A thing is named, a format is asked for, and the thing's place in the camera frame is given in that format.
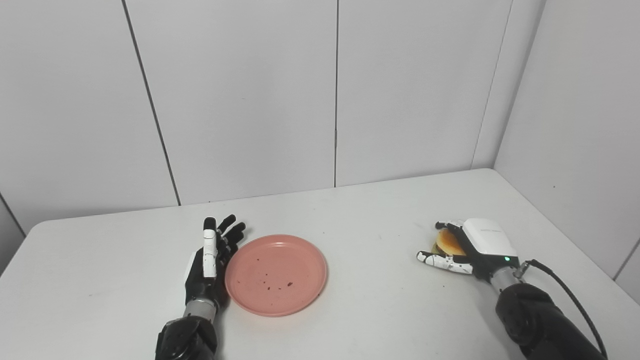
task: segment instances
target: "panel seam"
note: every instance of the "panel seam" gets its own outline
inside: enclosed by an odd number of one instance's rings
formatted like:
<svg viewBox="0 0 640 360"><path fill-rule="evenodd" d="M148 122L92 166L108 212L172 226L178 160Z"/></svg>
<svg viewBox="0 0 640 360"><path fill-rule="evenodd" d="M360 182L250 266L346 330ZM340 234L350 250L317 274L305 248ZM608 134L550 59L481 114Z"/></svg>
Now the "panel seam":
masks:
<svg viewBox="0 0 640 360"><path fill-rule="evenodd" d="M509 5L509 11L507 13L507 21L504 23L504 31L502 32L502 38L500 39L500 49L498 50L498 57L495 59L495 65L493 66L493 75L491 76L491 83L489 84L489 92L486 94L486 102L484 104L484 110L482 113L482 121L480 122L480 129L478 130L478 136L476 138L476 146L474 147L474 153L471 156L471 164L469 164L469 170L474 166L474 160L476 159L476 151L478 150L478 143L480 142L480 134L484 125L484 117L486 116L486 109L489 105L489 99L491 98L491 90L493 89L493 81L495 80L495 73L498 70L498 63L500 62L500 55L502 54L502 46L504 45L504 37L507 33L507 27L509 26L509 19L511 18L511 9L513 8L513 0Z"/></svg>
<svg viewBox="0 0 640 360"><path fill-rule="evenodd" d="M0 202L3 203L4 207L6 208L7 212L9 213L9 216L11 216L11 219L13 219L13 222L15 222L15 225L18 227L18 230L20 230L20 234L22 234L22 237L26 238L27 235L24 233L24 230L22 229L22 226L20 226L20 223L18 222L18 219L13 214L13 211L11 211L11 208L9 207L9 204L6 203L6 200L2 196L2 193L0 193Z"/></svg>
<svg viewBox="0 0 640 360"><path fill-rule="evenodd" d="M340 35L340 0L336 0L335 9L335 109L333 114L333 187L336 187L338 177L338 41Z"/></svg>
<svg viewBox="0 0 640 360"><path fill-rule="evenodd" d="M613 281L618 279L618 276L620 276L620 274L622 273L622 270L624 270L625 266L627 265L629 260L631 260L631 257L636 252L636 249L638 248L638 245L640 245L640 239L638 239L636 241L636 244L634 245L634 247L631 248L631 251L629 252L629 255L627 255L627 258L622 262L622 265L620 266L620 268L616 272L616 275L613 275Z"/></svg>
<svg viewBox="0 0 640 360"><path fill-rule="evenodd" d="M131 40L133 41L133 47L136 51L136 57L138 58L138 65L140 65L140 72L142 73L142 80L145 82L145 89L147 90L147 97L149 99L149 105L151 105L151 112L154 116L154 121L156 122L156 130L158 132L158 137L160 137L160 145L162 146L162 151L164 153L164 161L166 162L166 167L169 170L169 177L171 178L171 184L173 186L173 192L175 194L175 200L178 202L178 206L182 205L180 202L180 195L178 194L178 188L175 185L175 178L173 177L173 170L171 169L171 163L169 162L169 154L166 151L166 145L164 144L164 137L162 135L162 129L160 128L160 122L158 121L158 116L156 113L156 106L154 104L154 100L151 96L151 89L149 88L149 82L147 80L147 73L145 72L145 67L142 64L142 57L140 56L140 49L138 48L138 41L136 40L136 35L133 32L133 25L131 24L131 17L129 16L129 9L127 7L127 2L122 0L122 8L124 9L124 15L127 17L127 25L129 25L129 33L131 34Z"/></svg>

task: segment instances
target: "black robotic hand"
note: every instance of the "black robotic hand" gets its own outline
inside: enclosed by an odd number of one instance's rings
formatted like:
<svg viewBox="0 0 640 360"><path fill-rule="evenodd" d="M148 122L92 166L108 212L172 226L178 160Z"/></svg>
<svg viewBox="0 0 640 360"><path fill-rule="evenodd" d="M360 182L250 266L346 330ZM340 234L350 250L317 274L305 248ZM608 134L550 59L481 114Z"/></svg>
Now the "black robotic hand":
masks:
<svg viewBox="0 0 640 360"><path fill-rule="evenodd" d="M229 215L216 228L216 219L205 219L205 237L207 234L214 234L215 237L217 274L214 277L205 276L204 248L200 248L195 254L184 284L186 289L184 316L168 322L158 334L156 360L212 360L214 358L218 340L213 320L216 314L228 304L225 272L231 257L238 250L237 244L244 238L243 231L246 228L241 222L227 231L235 221L235 215Z"/></svg>
<svg viewBox="0 0 640 360"><path fill-rule="evenodd" d="M196 256L191 264L191 270L184 284L186 289L185 305L195 299L209 299L216 304L216 310L228 304L228 293L225 287L225 272L231 257L238 251L238 243L244 238L244 222L238 223L231 230L229 226L236 222L236 216L231 214L222 220L216 229L216 219L206 218L204 220L204 230L215 230L216 232L216 277L204 277L203 268L203 248L196 252Z"/></svg>

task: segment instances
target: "black fingertip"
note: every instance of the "black fingertip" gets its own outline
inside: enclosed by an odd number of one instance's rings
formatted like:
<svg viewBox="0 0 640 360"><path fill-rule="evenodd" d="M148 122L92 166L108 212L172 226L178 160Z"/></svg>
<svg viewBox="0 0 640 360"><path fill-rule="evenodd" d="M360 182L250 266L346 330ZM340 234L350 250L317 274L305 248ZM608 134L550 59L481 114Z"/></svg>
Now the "black fingertip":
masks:
<svg viewBox="0 0 640 360"><path fill-rule="evenodd" d="M216 219L211 217L204 219L204 230L215 230L215 229L216 229Z"/></svg>
<svg viewBox="0 0 640 360"><path fill-rule="evenodd" d="M227 228L234 222L236 222L236 216L231 214L227 216L224 220L222 220L218 229L220 230L221 233L224 233L225 230L227 230Z"/></svg>

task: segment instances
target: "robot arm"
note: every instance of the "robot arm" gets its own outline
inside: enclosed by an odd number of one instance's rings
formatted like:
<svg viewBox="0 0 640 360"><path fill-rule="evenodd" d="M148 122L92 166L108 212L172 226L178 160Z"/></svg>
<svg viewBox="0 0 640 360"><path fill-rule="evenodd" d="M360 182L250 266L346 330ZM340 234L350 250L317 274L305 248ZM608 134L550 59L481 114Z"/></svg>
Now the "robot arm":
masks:
<svg viewBox="0 0 640 360"><path fill-rule="evenodd" d="M498 293L496 313L509 337L530 360L603 360L606 352L593 323L566 285L537 261L522 266L500 226L487 219L469 219L462 226L439 222L437 229L448 228L467 254L472 273L493 286ZM602 353L554 304L541 289L521 279L529 265L541 268L556 280L576 302L594 330Z"/></svg>
<svg viewBox="0 0 640 360"><path fill-rule="evenodd" d="M204 246L195 252L184 284L184 315L158 334L156 360L213 360L218 347L213 321L228 303L225 270L244 237L242 222L224 234L235 221L230 215L216 228L215 219L205 219Z"/></svg>

